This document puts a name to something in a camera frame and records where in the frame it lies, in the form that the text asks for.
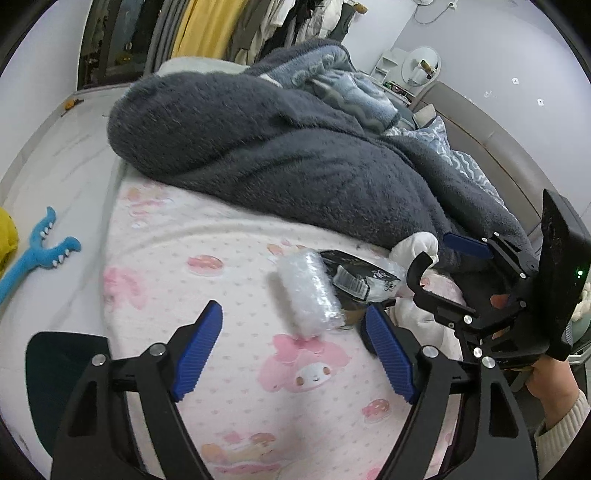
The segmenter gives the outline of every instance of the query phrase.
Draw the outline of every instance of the human hand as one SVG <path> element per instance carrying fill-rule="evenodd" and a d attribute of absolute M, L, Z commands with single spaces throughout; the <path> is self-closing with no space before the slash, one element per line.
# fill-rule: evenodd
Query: human hand
<path fill-rule="evenodd" d="M 503 308 L 509 295 L 493 295 L 491 304 Z M 567 361 L 561 362 L 543 355 L 532 365 L 533 372 L 526 382 L 530 393 L 539 399 L 550 430 L 573 408 L 579 398 L 579 386 Z"/>

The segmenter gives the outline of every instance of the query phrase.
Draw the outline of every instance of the blue stuffed toy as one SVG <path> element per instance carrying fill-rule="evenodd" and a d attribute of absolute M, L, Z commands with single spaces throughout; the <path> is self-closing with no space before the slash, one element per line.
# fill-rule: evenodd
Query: blue stuffed toy
<path fill-rule="evenodd" d="M 0 303 L 2 303 L 10 292 L 17 286 L 22 278 L 37 267 L 46 269 L 56 268 L 63 263 L 64 259 L 71 252 L 81 250 L 80 242 L 72 237 L 67 237 L 62 243 L 53 248 L 43 248 L 43 240 L 49 234 L 56 222 L 56 211 L 47 207 L 47 215 L 41 222 L 33 227 L 29 237 L 29 249 L 11 267 L 0 280 Z"/>

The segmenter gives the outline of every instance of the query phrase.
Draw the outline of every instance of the white mattress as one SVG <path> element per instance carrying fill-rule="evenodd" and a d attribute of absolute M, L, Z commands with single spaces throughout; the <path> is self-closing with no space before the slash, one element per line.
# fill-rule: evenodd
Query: white mattress
<path fill-rule="evenodd" d="M 105 319 L 116 357 L 135 356 L 223 308 L 222 333 L 193 393 L 178 405 L 216 480 L 375 478 L 410 406 L 354 330 L 297 342 L 275 262 L 300 246 L 371 261 L 386 251 L 207 196 L 123 180 L 106 252 Z M 450 402 L 428 476 L 452 437 Z M 160 473 L 137 398 L 132 418 L 150 471 Z"/>

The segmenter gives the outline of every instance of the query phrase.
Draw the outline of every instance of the yellow stuffed toy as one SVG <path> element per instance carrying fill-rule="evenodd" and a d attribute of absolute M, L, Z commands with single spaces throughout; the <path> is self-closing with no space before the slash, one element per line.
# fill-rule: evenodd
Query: yellow stuffed toy
<path fill-rule="evenodd" d="M 0 277 L 18 248 L 17 227 L 6 210 L 0 208 Z"/>

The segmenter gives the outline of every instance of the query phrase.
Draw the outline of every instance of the bubble wrap package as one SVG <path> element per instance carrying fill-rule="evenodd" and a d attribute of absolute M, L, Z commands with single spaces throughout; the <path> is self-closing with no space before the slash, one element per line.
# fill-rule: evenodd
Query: bubble wrap package
<path fill-rule="evenodd" d="M 345 324 L 345 315 L 320 254 L 302 250 L 282 257 L 277 269 L 302 338 L 318 336 Z"/>

